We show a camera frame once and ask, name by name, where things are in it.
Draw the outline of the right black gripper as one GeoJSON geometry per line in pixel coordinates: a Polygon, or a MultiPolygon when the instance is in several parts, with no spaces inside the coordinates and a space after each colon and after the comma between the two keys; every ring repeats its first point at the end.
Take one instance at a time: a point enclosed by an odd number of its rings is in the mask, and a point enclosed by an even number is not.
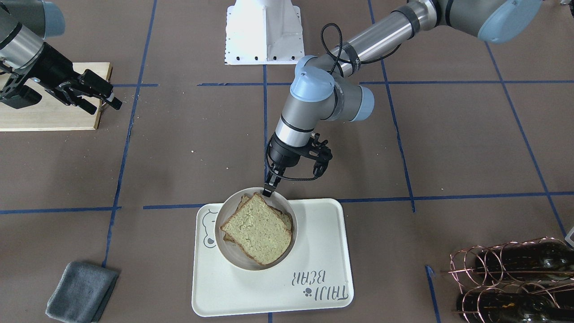
{"type": "Polygon", "coordinates": [[[48,43],[43,43],[37,61],[30,69],[30,77],[38,79],[45,91],[62,104],[76,106],[90,115],[98,108],[73,90],[80,84],[85,95],[98,97],[115,110],[122,106],[110,82],[92,70],[85,70],[80,75],[74,70],[73,63],[48,43]]]}

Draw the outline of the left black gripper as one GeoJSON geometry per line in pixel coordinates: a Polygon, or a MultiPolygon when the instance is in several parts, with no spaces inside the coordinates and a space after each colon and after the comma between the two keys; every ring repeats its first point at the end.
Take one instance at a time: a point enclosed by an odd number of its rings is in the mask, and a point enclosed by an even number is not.
{"type": "Polygon", "coordinates": [[[274,133],[267,143],[267,174],[264,182],[264,197],[271,197],[279,182],[285,178],[287,168],[295,167],[300,159],[308,157],[310,136],[304,138],[302,146],[285,143],[274,133]]]}

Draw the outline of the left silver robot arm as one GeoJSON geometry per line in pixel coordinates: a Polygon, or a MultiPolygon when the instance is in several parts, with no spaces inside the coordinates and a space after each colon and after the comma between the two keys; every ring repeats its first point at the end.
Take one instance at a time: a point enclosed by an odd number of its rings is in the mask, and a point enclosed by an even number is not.
{"type": "Polygon", "coordinates": [[[357,122],[374,109],[371,90],[347,77],[367,64],[382,61],[421,31],[439,25],[502,44],[523,32],[541,8],[540,0],[408,0],[388,16],[322,57],[307,55],[295,66],[295,77],[273,135],[266,146],[267,175],[262,190],[273,196],[285,171],[301,157],[314,160],[313,176],[324,174],[332,153],[314,130],[320,121],[357,122]]]}

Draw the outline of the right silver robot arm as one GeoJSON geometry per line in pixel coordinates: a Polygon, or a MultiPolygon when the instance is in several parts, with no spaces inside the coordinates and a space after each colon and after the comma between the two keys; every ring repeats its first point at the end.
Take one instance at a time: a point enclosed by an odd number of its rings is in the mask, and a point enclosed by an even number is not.
{"type": "Polygon", "coordinates": [[[121,108],[112,84],[92,70],[76,72],[73,63],[46,42],[65,32],[63,12],[55,3],[3,0],[0,31],[1,72],[8,75],[1,90],[3,104],[22,109],[39,103],[41,94],[26,85],[31,79],[62,104],[92,115],[97,107],[88,97],[96,97],[116,110],[121,108]]]}

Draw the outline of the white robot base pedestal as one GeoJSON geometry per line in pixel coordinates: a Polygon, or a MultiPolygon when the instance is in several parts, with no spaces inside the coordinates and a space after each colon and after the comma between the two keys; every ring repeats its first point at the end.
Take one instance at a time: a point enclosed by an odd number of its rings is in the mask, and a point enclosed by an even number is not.
{"type": "Polygon", "coordinates": [[[296,64],[304,56],[301,10],[290,0],[237,0],[226,18],[227,65],[296,64]]]}

